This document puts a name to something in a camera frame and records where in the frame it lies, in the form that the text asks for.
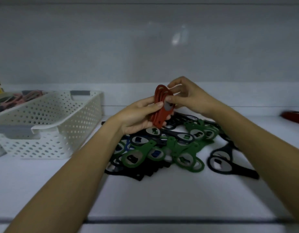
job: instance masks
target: perforated basket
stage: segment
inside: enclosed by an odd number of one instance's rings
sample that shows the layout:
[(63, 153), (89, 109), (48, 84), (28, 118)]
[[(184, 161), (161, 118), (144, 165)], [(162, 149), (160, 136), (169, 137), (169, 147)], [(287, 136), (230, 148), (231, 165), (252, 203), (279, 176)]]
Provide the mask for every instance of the perforated basket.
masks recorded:
[(70, 157), (102, 117), (98, 91), (51, 92), (0, 113), (0, 144), (19, 158)]

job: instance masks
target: red object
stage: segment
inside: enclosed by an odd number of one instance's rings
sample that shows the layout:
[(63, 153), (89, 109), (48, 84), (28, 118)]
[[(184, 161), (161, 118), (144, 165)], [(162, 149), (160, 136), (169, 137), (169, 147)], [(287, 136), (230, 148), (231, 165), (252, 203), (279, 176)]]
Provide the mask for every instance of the red object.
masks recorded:
[(173, 96), (173, 93), (166, 86), (158, 85), (155, 90), (154, 102), (158, 103), (163, 101), (163, 107), (153, 113), (150, 118), (153, 125), (158, 128), (162, 128), (163, 122), (167, 119), (167, 116), (173, 112), (175, 106), (165, 101), (166, 96)]
[(280, 116), (292, 122), (299, 123), (299, 111), (284, 111)]

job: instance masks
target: hand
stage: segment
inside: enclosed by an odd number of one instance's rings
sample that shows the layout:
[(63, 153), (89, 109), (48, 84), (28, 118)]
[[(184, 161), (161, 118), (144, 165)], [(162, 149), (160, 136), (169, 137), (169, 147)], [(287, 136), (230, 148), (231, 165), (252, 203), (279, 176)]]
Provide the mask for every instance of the hand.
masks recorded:
[(117, 114), (113, 116), (113, 119), (120, 121), (121, 131), (123, 134), (136, 133), (142, 129), (146, 129), (153, 126), (153, 123), (149, 121), (149, 114), (160, 110), (163, 107), (163, 102), (154, 103), (154, 97), (149, 97), (140, 101), (136, 101), (127, 106)]
[(166, 101), (176, 104), (176, 108), (186, 106), (196, 113), (212, 118), (215, 111), (224, 106), (222, 102), (210, 96), (186, 77), (173, 80), (168, 87), (171, 88), (170, 91), (173, 94), (179, 92), (175, 96), (168, 96), (166, 98)]

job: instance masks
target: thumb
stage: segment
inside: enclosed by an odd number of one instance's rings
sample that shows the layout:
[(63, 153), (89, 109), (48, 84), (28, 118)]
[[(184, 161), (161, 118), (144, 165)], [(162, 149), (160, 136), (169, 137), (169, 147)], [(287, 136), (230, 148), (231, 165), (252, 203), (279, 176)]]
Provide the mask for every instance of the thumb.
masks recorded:
[(166, 101), (168, 101), (171, 104), (183, 104), (184, 98), (180, 96), (167, 96)]
[(141, 110), (144, 115), (148, 115), (148, 114), (156, 112), (157, 110), (160, 110), (162, 107), (163, 107), (163, 102), (160, 101), (154, 105), (145, 106), (145, 107), (141, 108)]

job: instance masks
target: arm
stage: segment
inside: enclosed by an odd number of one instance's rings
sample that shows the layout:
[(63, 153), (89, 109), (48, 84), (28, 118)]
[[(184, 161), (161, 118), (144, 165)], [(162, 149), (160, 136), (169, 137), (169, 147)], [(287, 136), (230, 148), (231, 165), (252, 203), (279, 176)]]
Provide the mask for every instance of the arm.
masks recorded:
[(123, 134), (152, 126), (147, 115), (163, 106), (162, 102), (149, 105), (153, 102), (154, 97), (137, 101), (108, 119), (37, 192), (5, 232), (77, 232), (91, 209), (104, 169)]
[(168, 102), (212, 118), (223, 128), (299, 221), (299, 149), (260, 128), (185, 77), (175, 79), (168, 87), (173, 87), (173, 93), (180, 92), (167, 98)]

